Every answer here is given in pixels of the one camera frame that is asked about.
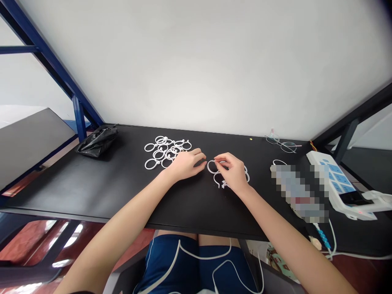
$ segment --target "forearm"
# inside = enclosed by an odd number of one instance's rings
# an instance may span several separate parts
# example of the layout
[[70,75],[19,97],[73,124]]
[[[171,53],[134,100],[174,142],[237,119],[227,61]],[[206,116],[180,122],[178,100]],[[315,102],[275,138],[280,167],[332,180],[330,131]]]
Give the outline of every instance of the forearm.
[[174,182],[165,171],[161,172],[117,212],[86,246],[55,294],[81,290],[102,293],[116,262],[144,228]]
[[356,293],[332,263],[252,187],[237,195],[309,293]]

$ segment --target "glasses lens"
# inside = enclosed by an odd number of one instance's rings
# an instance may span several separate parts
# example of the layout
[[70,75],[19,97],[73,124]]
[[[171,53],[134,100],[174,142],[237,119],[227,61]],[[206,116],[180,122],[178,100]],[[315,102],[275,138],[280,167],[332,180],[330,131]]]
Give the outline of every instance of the glasses lens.
[[279,136],[275,134],[269,134],[266,137],[267,141],[271,144],[277,144],[279,142]]
[[293,153],[297,149],[297,146],[293,142],[284,142],[281,148],[287,153]]

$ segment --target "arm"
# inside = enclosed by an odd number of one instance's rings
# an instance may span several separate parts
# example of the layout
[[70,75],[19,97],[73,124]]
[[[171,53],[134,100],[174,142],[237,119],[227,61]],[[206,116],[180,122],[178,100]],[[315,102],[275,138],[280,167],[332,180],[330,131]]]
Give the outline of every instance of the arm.
[[242,161],[225,153],[215,157],[215,164],[309,293],[356,293],[332,263],[248,185]]
[[101,294],[116,262],[146,225],[159,201],[179,180],[196,175],[206,162],[199,148],[180,152],[173,163],[133,197],[95,235],[76,259],[54,294],[91,291]]

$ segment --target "black desk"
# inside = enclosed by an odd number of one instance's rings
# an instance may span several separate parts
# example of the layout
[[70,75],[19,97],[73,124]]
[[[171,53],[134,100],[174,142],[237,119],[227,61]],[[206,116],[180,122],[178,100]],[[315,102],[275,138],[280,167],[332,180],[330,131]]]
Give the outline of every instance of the black desk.
[[[144,151],[144,146],[162,135],[176,140],[189,139],[192,148],[201,148],[207,160],[223,152],[235,154],[248,169],[250,185],[303,235],[310,231],[317,236],[313,226],[295,216],[281,198],[270,172],[273,159],[308,165],[305,157],[311,150],[308,143],[295,141],[304,146],[298,148],[298,153],[289,154],[265,138],[250,140],[249,136],[132,126],[118,126],[118,130],[118,139],[102,158],[69,152],[0,210],[107,222],[162,170],[162,167],[144,168],[145,161],[152,157],[152,153]],[[266,241],[245,205],[230,189],[218,189],[212,176],[206,169],[175,184],[159,203],[147,227]],[[331,209],[338,250],[390,254],[392,221],[383,214],[377,216],[378,221],[353,221]],[[332,240],[330,229],[324,224],[322,229]]]

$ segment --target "black plastic bag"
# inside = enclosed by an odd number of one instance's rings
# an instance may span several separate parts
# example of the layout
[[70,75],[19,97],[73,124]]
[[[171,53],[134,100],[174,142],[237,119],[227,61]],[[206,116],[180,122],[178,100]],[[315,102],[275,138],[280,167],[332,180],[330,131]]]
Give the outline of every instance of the black plastic bag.
[[76,152],[90,157],[99,157],[110,147],[117,134],[118,130],[115,125],[96,129],[78,145]]

